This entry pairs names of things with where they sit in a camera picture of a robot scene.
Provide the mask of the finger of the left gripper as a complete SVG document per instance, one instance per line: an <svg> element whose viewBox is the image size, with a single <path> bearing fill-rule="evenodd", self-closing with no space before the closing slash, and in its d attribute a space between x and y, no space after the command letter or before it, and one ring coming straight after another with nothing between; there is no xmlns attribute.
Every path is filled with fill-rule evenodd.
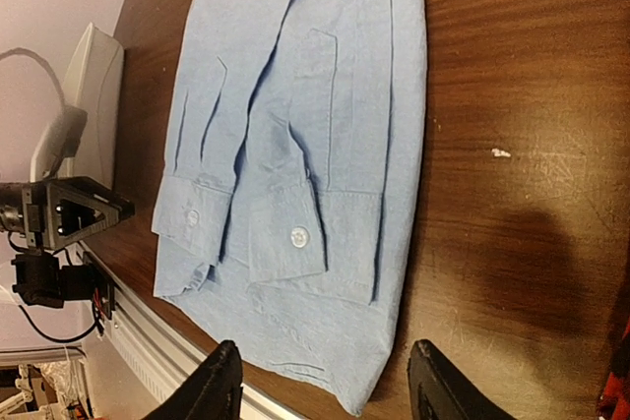
<svg viewBox="0 0 630 420"><path fill-rule="evenodd" d="M135 205L86 176L44 182L44 248L65 248L135 214Z"/></svg>

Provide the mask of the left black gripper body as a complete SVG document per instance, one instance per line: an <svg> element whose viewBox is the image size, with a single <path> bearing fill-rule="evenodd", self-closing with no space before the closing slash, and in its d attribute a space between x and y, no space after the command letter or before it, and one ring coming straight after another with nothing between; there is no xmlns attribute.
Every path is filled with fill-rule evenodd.
<svg viewBox="0 0 630 420"><path fill-rule="evenodd" d="M28 248L45 248L46 205L43 183L2 183L1 230L21 234Z"/></svg>

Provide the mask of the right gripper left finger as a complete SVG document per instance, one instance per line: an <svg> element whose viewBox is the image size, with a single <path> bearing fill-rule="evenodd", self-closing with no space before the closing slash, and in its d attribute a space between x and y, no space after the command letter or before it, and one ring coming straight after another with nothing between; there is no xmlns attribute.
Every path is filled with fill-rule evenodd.
<svg viewBox="0 0 630 420"><path fill-rule="evenodd" d="M224 340L148 420L239 419L243 366L232 340Z"/></svg>

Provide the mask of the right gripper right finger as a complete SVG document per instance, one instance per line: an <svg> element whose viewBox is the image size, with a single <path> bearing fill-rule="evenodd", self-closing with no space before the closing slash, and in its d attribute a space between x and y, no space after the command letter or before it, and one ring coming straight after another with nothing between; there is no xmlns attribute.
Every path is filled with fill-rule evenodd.
<svg viewBox="0 0 630 420"><path fill-rule="evenodd" d="M417 340L411 348L408 382L414 420L514 420L428 339Z"/></svg>

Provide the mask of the light blue long sleeve shirt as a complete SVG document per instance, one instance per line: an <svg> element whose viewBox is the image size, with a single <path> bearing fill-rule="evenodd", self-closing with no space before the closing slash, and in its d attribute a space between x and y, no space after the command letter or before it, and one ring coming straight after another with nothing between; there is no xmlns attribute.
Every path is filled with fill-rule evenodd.
<svg viewBox="0 0 630 420"><path fill-rule="evenodd" d="M394 345L426 77L424 0L192 0L155 297L361 414Z"/></svg>

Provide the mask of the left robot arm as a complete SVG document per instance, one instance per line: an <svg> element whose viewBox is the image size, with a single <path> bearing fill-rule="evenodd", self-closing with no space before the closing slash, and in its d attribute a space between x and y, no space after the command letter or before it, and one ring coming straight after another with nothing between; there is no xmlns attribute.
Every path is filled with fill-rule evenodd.
<svg viewBox="0 0 630 420"><path fill-rule="evenodd" d="M1 185L1 230L25 239L14 246L12 291L28 306L61 309L107 291L92 264L63 266L58 255L135 214L134 204L81 176Z"/></svg>

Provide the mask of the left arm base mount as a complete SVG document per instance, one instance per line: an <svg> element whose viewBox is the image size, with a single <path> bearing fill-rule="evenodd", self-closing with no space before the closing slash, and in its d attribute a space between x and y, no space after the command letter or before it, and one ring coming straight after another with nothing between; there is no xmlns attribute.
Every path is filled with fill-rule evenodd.
<svg viewBox="0 0 630 420"><path fill-rule="evenodd" d="M111 274L91 252L85 251L83 253L82 263L90 270L89 287L92 290L96 330L99 336L104 336L106 324L112 321L116 306L116 283Z"/></svg>

